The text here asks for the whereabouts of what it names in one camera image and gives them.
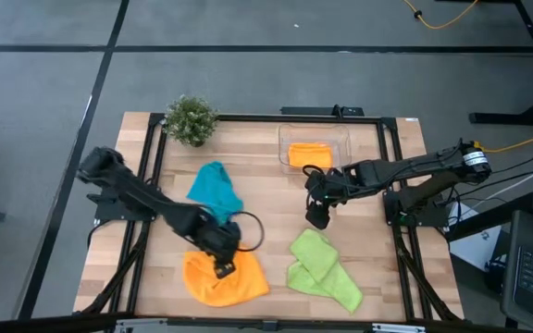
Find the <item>black desk stand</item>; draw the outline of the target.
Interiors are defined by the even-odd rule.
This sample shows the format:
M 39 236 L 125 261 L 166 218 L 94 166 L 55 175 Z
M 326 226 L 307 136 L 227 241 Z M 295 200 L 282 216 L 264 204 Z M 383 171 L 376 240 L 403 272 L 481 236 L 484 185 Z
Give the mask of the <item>black desk stand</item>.
M 533 20 L 530 17 L 522 0 L 488 0 L 489 3 L 496 4 L 513 4 L 519 14 L 527 33 L 530 36 L 532 45 L 530 46 L 457 46 L 454 48 L 456 54 L 479 54 L 479 55 L 533 55 Z M 492 125 L 519 125 L 533 126 L 533 105 L 526 111 L 519 114 L 504 113 L 480 113 L 473 112 L 468 114 L 468 119 L 473 124 L 492 124 Z

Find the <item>clear plastic bin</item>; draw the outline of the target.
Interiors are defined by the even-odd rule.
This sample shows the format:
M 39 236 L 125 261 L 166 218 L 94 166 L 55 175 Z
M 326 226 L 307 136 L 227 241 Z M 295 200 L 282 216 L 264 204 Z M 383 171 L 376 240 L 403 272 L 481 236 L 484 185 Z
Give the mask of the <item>clear plastic bin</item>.
M 332 148 L 333 167 L 342 167 L 350 164 L 351 140 L 347 127 L 336 126 L 307 126 L 283 124 L 278 128 L 279 135 L 279 163 L 281 171 L 285 174 L 300 174 L 303 167 L 294 167 L 289 163 L 288 150 L 292 143 L 325 143 Z

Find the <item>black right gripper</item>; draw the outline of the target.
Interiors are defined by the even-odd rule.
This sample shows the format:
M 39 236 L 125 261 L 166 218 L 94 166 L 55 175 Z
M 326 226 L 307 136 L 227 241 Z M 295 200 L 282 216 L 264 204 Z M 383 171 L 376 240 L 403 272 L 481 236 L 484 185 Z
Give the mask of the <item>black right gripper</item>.
M 307 176 L 305 219 L 317 229 L 326 229 L 330 221 L 329 207 L 317 202 L 330 204 L 343 198 L 342 173 L 337 168 L 324 171 L 319 167 L 305 167 L 304 174 Z

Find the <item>small green potted plant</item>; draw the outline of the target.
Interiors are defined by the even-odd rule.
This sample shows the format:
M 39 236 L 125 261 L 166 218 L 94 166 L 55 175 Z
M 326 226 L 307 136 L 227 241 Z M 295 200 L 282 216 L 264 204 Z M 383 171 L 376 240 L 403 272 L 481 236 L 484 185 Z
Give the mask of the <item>small green potted plant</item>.
M 201 147 L 215 132 L 217 116 L 205 99 L 182 95 L 167 106 L 162 131 L 183 145 Z

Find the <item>green microfiber towel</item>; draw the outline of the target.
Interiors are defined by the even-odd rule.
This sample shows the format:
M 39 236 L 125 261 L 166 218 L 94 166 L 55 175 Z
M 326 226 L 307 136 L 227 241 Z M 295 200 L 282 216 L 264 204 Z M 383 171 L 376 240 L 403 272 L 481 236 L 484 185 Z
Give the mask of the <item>green microfiber towel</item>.
M 291 243 L 290 251 L 295 261 L 287 269 L 288 288 L 333 299 L 349 314 L 357 310 L 363 293 L 325 235 L 307 228 Z

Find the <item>silver bracket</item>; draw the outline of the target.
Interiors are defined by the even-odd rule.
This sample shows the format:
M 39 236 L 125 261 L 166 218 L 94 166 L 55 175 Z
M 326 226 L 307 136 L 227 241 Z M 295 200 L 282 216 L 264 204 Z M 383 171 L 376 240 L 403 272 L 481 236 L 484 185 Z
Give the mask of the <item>silver bracket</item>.
M 404 324 L 373 323 L 371 333 L 427 333 L 425 327 Z
M 120 319 L 116 322 L 112 333 L 133 333 L 137 329 L 149 327 L 164 327 L 166 324 L 166 318 Z

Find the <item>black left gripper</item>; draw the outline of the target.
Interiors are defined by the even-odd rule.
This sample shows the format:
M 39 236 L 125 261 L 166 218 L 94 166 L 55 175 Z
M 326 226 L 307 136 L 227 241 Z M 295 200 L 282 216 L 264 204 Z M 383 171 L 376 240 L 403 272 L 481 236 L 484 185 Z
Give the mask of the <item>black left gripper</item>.
M 218 262 L 229 262 L 214 266 L 216 277 L 222 279 L 236 270 L 231 261 L 238 251 L 241 236 L 237 223 L 227 222 L 220 226 L 212 216 L 201 215 L 192 233 L 192 243 L 201 251 L 213 255 Z

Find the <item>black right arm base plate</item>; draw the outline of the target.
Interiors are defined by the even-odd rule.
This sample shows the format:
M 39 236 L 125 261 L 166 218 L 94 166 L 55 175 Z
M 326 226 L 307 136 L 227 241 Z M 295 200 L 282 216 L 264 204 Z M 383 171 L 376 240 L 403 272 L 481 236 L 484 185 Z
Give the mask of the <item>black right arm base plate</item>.
M 386 220 L 390 225 L 401 227 L 446 227 L 448 214 L 441 205 L 442 196 L 413 201 L 402 191 L 382 193 Z

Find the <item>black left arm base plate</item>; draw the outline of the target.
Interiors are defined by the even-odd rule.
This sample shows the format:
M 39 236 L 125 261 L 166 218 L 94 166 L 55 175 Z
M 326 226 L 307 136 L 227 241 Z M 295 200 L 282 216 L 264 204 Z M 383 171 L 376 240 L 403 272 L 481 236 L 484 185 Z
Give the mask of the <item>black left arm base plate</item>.
M 102 187 L 99 194 L 89 193 L 87 198 L 96 204 L 94 217 L 100 220 L 153 220 L 156 211 L 141 202 L 150 195 L 157 199 L 160 189 L 150 184 L 115 184 Z

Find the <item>black crossbar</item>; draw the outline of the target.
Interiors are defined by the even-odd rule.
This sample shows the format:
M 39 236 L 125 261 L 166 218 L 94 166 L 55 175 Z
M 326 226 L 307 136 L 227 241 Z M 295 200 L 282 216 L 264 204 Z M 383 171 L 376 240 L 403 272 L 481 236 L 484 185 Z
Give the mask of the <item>black crossbar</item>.
M 112 314 L 73 314 L 68 316 L 42 317 L 0 321 L 0 333 L 92 333 L 114 328 L 120 319 L 152 318 L 135 317 L 127 313 Z M 430 321 L 415 319 L 401 323 L 366 321 L 322 321 L 322 320 L 280 320 L 280 319 L 229 319 L 201 317 L 160 317 L 166 318 L 166 326 L 175 327 L 234 327 L 261 330 L 263 320 L 278 320 L 282 329 L 338 329 L 356 330 L 371 333 L 373 323 L 404 324 L 421 326 L 427 333 L 533 333 L 512 327 L 490 327 L 466 321 Z

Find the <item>white cardboard box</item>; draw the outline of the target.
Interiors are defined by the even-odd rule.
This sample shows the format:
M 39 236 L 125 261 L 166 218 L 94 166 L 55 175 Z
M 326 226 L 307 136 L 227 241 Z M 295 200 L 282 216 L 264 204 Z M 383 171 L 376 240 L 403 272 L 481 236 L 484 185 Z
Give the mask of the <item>white cardboard box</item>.
M 461 227 L 468 218 L 477 215 L 464 203 L 453 203 L 450 207 L 449 226 Z M 477 234 L 459 240 L 450 240 L 450 253 L 468 264 L 486 271 L 486 263 L 493 257 L 497 241 L 502 231 L 501 226 L 485 229 Z

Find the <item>large orange microfiber towel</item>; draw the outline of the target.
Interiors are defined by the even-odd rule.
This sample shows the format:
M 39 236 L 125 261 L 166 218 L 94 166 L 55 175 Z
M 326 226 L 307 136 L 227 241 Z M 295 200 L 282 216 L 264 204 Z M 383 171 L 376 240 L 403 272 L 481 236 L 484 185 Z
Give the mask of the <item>large orange microfiber towel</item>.
M 235 270 L 224 278 L 214 271 L 214 258 L 203 252 L 186 252 L 183 258 L 183 282 L 193 298 L 208 306 L 227 307 L 249 302 L 270 292 L 257 257 L 237 252 Z

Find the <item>teal microfiber towel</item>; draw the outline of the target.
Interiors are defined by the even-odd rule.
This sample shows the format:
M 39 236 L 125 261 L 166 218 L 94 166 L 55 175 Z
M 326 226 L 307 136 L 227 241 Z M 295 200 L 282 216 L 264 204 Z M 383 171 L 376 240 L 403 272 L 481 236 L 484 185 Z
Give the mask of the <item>teal microfiber towel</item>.
M 209 207 L 220 226 L 228 223 L 231 214 L 243 209 L 226 168 L 218 161 L 200 168 L 187 198 Z

